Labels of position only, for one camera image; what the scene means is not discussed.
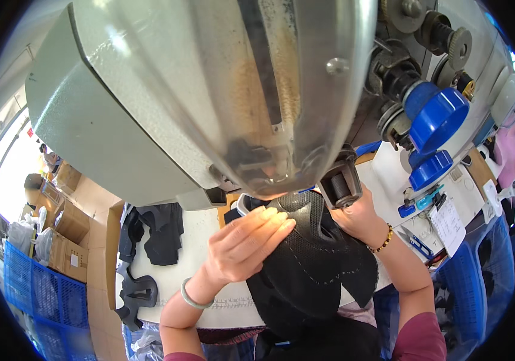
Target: blue thread stand cap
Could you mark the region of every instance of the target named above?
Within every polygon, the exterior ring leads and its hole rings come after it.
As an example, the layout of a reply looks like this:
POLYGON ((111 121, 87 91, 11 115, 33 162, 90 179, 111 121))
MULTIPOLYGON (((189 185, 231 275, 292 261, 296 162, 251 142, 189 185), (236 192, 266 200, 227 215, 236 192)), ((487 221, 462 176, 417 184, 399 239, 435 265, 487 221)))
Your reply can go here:
POLYGON ((456 89, 440 90, 424 82, 406 98, 404 110, 412 121, 409 137, 422 154, 433 153, 462 125, 470 105, 456 89))
POLYGON ((413 151, 408 157, 408 162, 412 167, 408 180, 415 192, 441 177, 453 164, 452 157, 446 150, 427 155, 413 151))

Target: white label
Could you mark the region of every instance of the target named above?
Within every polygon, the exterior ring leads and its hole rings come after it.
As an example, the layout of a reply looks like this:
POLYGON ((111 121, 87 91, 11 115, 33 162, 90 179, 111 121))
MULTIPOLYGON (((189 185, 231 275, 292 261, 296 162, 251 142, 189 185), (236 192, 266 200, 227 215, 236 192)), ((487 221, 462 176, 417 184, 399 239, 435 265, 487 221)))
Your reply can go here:
POLYGON ((432 207, 428 218, 442 241, 448 256, 452 257, 466 236, 466 229, 458 216, 454 201, 447 196, 446 202, 440 207, 432 207))
POLYGON ((77 255, 72 254, 71 255, 71 265, 73 267, 78 267, 79 264, 79 257, 77 255))

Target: black mesh fabric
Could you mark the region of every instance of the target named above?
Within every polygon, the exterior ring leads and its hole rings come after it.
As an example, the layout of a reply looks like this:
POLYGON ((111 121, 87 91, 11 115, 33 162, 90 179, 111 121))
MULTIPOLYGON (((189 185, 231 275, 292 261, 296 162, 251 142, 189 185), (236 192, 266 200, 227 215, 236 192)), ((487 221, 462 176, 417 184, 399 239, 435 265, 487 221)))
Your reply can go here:
MULTIPOLYGON (((268 206, 296 220, 295 229, 266 258, 261 271, 280 297, 308 316, 329 318, 340 305, 343 284, 364 307, 378 281, 376 259, 362 242, 341 231, 322 196, 313 191, 285 195, 268 206)), ((266 325, 273 318, 279 323, 276 318, 283 318, 283 313, 264 307, 261 290, 252 289, 250 281, 248 287, 266 325)))

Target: maroon shirt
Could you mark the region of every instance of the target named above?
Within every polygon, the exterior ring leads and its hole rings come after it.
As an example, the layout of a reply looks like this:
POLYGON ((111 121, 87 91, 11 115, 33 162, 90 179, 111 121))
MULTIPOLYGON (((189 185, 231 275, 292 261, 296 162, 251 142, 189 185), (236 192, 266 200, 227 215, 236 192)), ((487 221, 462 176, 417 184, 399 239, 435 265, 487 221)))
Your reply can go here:
MULTIPOLYGON (((446 360, 446 342, 440 332, 436 314, 424 312, 412 317, 398 333, 392 359, 398 361, 446 360)), ((164 361, 204 361, 188 352, 165 355, 164 361)))

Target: woman's arm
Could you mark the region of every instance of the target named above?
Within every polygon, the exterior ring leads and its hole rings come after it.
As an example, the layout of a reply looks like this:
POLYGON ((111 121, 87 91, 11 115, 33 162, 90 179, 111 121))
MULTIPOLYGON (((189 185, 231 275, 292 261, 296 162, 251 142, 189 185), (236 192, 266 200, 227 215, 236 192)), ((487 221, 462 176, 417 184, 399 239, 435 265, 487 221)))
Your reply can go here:
MULTIPOLYGON (((349 235, 379 248, 386 240, 388 226, 377 216, 372 192, 362 184, 363 196, 348 208, 332 210, 332 218, 349 235)), ((423 312, 435 312, 434 286, 420 258, 394 233, 388 245, 376 252, 386 267, 388 276, 399 292, 400 318, 398 331, 412 317, 423 312)))
MULTIPOLYGON (((241 282, 261 270, 262 261, 296 225, 285 212, 259 207, 233 220, 210 237, 207 260, 185 284, 189 298, 207 304, 230 282, 241 282)), ((159 333, 166 355, 194 353, 204 357, 195 323, 203 310, 190 306, 176 292, 161 312, 159 333)))

